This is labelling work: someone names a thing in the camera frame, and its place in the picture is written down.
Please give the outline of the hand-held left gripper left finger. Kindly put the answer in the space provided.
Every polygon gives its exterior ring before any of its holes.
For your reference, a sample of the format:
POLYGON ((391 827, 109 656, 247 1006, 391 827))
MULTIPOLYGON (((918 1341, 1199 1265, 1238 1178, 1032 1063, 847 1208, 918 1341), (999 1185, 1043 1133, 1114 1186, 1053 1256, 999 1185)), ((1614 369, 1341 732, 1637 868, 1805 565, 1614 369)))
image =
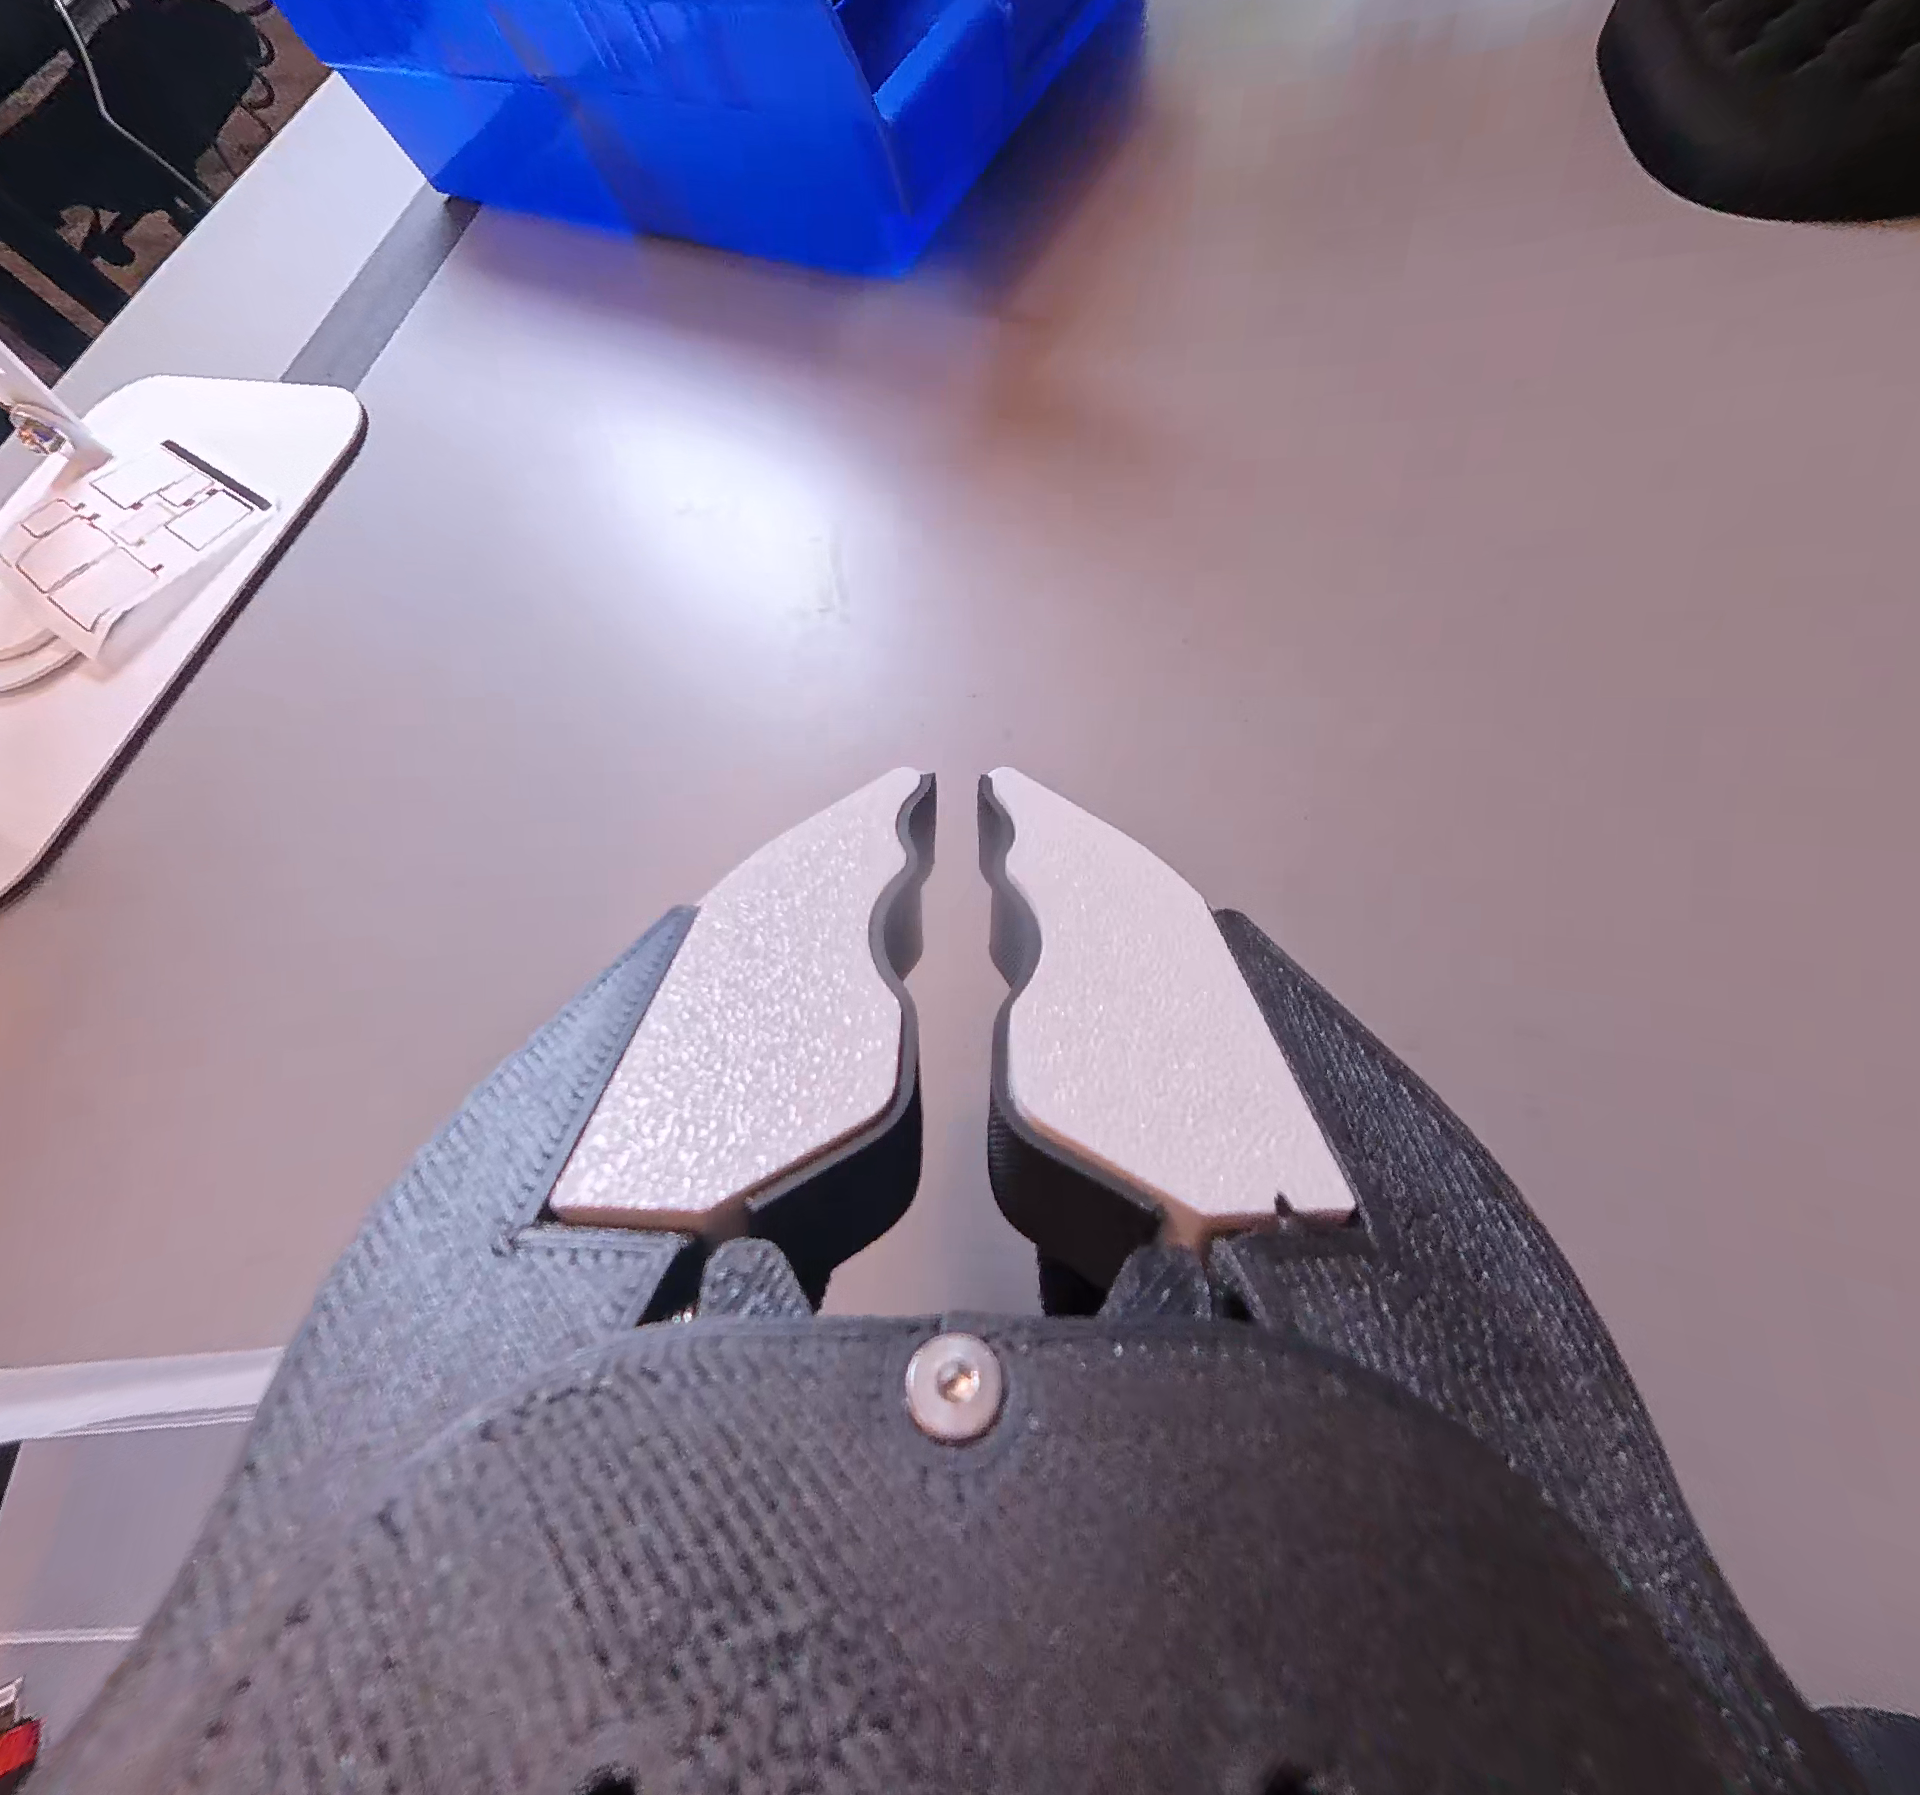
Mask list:
POLYGON ((558 1223, 744 1235, 902 1114, 936 818, 936 776, 889 768, 698 901, 551 1186, 558 1223))

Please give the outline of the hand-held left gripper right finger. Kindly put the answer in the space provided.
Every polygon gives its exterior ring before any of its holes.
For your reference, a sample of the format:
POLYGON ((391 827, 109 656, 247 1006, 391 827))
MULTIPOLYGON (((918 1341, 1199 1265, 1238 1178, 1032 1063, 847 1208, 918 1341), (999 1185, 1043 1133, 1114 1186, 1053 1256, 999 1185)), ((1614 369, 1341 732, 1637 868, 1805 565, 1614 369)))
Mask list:
POLYGON ((1183 1249, 1357 1194, 1202 891, 1016 768, 978 780, 1004 1217, 1039 1249, 1183 1249))

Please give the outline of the clear plastic bin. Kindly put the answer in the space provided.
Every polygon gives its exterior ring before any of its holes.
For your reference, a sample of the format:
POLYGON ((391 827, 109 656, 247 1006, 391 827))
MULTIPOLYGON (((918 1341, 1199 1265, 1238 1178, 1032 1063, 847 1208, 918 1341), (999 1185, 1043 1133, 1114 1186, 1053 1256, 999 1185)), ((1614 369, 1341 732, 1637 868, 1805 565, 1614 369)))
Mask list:
POLYGON ((2 1370, 2 1678, 67 1733, 235 1470, 281 1349, 2 1370))

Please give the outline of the blue plastic bin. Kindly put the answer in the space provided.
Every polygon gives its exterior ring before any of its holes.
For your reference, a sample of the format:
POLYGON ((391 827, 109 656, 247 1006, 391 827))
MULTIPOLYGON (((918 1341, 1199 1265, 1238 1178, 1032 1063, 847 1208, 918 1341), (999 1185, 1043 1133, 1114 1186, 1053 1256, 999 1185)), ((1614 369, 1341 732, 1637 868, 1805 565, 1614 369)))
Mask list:
POLYGON ((272 0, 443 196, 909 270, 1119 0, 272 0))

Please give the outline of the white document stand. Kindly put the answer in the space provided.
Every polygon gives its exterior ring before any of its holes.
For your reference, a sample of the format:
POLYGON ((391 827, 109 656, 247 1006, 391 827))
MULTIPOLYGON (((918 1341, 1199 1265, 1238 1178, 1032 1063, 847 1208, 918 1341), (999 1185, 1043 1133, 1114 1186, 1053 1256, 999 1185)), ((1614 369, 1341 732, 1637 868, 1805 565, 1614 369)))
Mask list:
POLYGON ((187 679, 355 458, 368 415, 336 385, 223 375, 147 375, 82 413, 5 346, 5 442, 29 456, 5 515, 67 471, 88 471, 146 442, 179 438, 229 465, 281 511, 216 568, 133 613, 107 656, 75 658, 5 686, 2 577, 2 896, 13 901, 49 868, 109 795, 187 679))

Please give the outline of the black office chair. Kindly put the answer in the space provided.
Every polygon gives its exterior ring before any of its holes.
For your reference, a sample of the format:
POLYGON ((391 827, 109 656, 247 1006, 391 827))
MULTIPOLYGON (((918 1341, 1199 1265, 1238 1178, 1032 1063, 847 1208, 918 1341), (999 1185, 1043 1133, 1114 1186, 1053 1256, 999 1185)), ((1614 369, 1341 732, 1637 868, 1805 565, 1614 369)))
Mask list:
POLYGON ((143 0, 120 8, 2 139, 2 182, 31 218, 86 218, 82 253, 128 267, 128 230, 164 215, 189 232, 204 212, 198 176, 229 118, 277 99, 277 47, 258 13, 219 0, 143 0))

